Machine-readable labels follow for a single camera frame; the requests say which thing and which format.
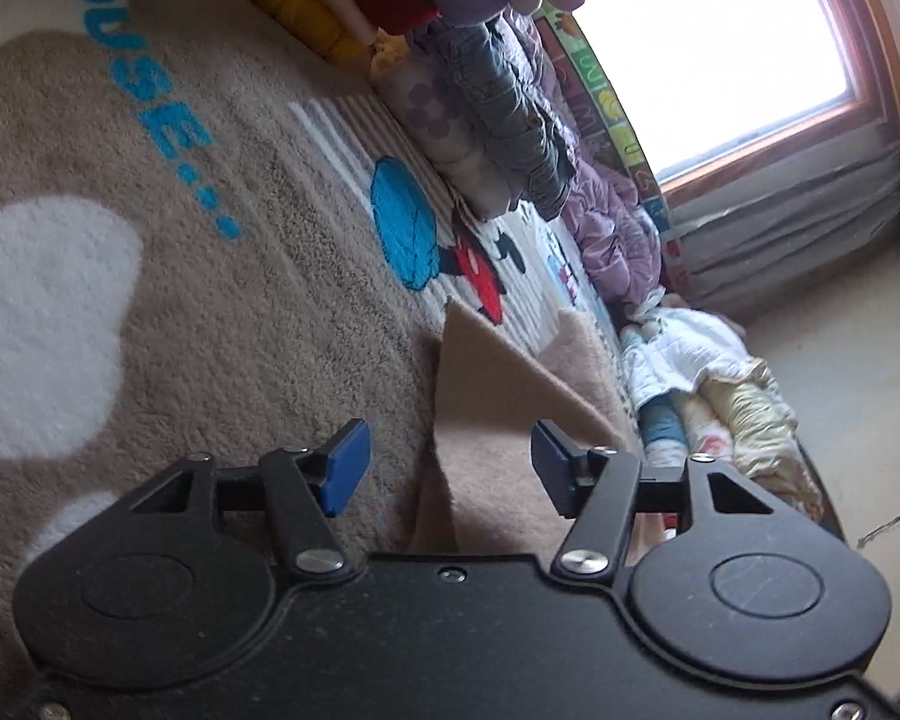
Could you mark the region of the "Mickey Mouse bed blanket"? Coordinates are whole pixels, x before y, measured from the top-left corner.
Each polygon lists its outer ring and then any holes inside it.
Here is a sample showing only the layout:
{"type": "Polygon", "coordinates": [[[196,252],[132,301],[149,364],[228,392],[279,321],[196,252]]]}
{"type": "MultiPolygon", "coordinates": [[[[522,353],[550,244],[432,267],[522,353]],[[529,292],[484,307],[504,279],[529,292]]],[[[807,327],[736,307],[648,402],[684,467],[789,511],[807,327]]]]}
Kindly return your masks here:
{"type": "Polygon", "coordinates": [[[23,567],[194,450],[365,419],[336,532],[406,548],[447,305],[489,280],[537,353],[566,310],[610,321],[577,264],[530,208],[473,220],[364,78],[248,0],[0,0],[0,706],[32,676],[23,567]]]}

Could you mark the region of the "folded denim garment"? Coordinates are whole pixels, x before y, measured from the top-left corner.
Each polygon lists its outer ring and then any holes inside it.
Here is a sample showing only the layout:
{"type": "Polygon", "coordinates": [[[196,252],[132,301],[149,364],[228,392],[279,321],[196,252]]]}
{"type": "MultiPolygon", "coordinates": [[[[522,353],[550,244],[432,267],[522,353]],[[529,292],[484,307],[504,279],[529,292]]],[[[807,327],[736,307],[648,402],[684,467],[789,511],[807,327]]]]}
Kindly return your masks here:
{"type": "Polygon", "coordinates": [[[574,138],[543,88],[533,25],[504,10],[477,25],[442,18],[414,29],[409,44],[436,66],[453,103],[489,158],[543,220],[560,215],[577,167],[574,138]]]}

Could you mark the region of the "dark wooden headboard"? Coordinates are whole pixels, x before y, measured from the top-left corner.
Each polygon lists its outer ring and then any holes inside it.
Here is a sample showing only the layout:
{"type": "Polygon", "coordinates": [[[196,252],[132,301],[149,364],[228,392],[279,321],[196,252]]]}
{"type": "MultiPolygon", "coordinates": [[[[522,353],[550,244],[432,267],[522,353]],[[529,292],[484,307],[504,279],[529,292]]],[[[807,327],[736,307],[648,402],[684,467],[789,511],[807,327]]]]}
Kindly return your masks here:
{"type": "Polygon", "coordinates": [[[823,503],[823,516],[820,520],[820,527],[824,528],[826,532],[831,533],[832,536],[840,539],[842,543],[847,543],[841,519],[837,515],[836,509],[834,509],[834,505],[832,505],[831,496],[827,492],[823,478],[821,478],[820,473],[818,473],[818,468],[814,465],[813,458],[811,458],[808,450],[805,449],[805,446],[801,442],[798,442],[798,449],[802,452],[803,465],[806,466],[806,471],[808,472],[811,481],[816,484],[816,488],[820,491],[821,502],[823,503]]]}

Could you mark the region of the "purple crumpled duvet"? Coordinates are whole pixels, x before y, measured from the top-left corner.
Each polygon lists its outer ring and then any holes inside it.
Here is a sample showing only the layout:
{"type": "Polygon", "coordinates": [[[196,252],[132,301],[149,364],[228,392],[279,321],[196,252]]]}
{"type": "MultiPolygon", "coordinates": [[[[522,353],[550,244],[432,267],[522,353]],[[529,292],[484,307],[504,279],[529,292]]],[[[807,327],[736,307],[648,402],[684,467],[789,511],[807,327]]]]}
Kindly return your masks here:
{"type": "Polygon", "coordinates": [[[631,179],[598,161],[583,141],[532,18],[510,7],[502,18],[525,52],[536,86],[556,114],[557,132],[569,147],[575,177],[560,217],[577,244],[587,277],[606,304],[640,317],[665,296],[660,234],[631,179]]]}

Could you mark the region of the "colourful alphabet play mat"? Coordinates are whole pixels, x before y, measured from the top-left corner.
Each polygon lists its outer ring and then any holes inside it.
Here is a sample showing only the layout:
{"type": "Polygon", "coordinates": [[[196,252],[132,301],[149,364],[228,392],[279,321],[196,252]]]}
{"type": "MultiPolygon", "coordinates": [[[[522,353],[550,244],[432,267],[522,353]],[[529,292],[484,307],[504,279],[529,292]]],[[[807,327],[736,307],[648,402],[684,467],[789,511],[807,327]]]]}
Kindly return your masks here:
{"type": "Polygon", "coordinates": [[[691,292],[691,275],[671,222],[670,204],[650,167],[619,94],[596,58],[574,14],[543,2],[533,15],[572,127],[592,156],[631,179],[640,204],[652,218],[663,245],[663,281],[676,293],[691,292]]]}

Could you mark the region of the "grey curtain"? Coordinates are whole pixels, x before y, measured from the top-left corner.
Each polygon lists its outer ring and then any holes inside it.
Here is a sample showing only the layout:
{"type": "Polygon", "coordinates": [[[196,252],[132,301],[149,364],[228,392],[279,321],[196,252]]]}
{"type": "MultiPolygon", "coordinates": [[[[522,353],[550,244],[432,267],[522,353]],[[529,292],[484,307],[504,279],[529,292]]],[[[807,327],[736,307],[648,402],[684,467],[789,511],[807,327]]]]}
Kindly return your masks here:
{"type": "Polygon", "coordinates": [[[759,314],[900,238],[900,133],[854,128],[670,211],[676,293],[759,314]]]}

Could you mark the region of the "pink red folded quilt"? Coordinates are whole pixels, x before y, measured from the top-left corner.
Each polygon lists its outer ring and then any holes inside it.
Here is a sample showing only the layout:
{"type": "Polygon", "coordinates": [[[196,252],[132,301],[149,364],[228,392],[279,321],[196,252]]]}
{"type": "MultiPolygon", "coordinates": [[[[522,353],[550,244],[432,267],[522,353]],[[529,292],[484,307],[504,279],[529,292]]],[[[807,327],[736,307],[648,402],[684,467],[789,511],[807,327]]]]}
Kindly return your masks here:
{"type": "Polygon", "coordinates": [[[729,461],[733,437],[701,395],[670,392],[639,408],[645,461],[653,468],[676,468],[696,455],[729,461]]]}

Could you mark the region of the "white quilted duvet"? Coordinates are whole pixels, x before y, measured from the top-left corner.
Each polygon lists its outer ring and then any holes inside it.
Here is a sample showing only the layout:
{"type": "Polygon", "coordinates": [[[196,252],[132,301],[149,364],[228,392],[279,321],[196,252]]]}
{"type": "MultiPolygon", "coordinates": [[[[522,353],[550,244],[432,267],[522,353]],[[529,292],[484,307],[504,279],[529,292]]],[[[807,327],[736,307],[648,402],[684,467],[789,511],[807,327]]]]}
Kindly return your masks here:
{"type": "Polygon", "coordinates": [[[619,330],[621,372],[636,410],[671,392],[696,394],[707,380],[745,382],[758,371],[735,328],[682,305],[656,305],[619,330]]]}

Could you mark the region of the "beige pink sweater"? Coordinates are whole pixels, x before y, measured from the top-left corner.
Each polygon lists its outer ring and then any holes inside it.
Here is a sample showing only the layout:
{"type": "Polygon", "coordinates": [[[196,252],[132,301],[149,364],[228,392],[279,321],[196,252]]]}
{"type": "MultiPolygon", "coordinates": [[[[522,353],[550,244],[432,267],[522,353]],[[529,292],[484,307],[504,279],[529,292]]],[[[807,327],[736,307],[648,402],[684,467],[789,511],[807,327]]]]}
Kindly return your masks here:
{"type": "Polygon", "coordinates": [[[562,309],[537,355],[470,307],[447,305],[414,554],[532,554],[549,564],[571,522],[533,472],[532,429],[550,419],[583,447],[639,457],[635,418],[592,316],[562,309]]]}

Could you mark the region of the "cream yellow blanket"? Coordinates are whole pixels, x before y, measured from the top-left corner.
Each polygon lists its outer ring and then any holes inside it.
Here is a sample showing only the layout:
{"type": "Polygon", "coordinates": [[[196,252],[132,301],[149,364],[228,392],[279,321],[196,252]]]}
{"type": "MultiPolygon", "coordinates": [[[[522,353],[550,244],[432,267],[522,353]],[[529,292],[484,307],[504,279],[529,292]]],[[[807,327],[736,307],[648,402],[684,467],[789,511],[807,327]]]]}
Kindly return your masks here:
{"type": "Polygon", "coordinates": [[[701,395],[730,429],[736,470],[809,520],[823,522],[823,493],[798,444],[797,415],[767,362],[756,359],[744,379],[709,377],[701,395]]]}

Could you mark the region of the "window with wooden frame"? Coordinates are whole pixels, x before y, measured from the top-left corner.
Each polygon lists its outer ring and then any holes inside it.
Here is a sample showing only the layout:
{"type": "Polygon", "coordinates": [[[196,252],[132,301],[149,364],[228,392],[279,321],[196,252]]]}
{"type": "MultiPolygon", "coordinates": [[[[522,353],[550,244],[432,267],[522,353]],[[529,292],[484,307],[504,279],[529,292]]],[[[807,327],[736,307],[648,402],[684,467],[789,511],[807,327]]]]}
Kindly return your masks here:
{"type": "Polygon", "coordinates": [[[585,0],[575,19],[670,211],[862,125],[900,133],[883,0],[585,0]]]}

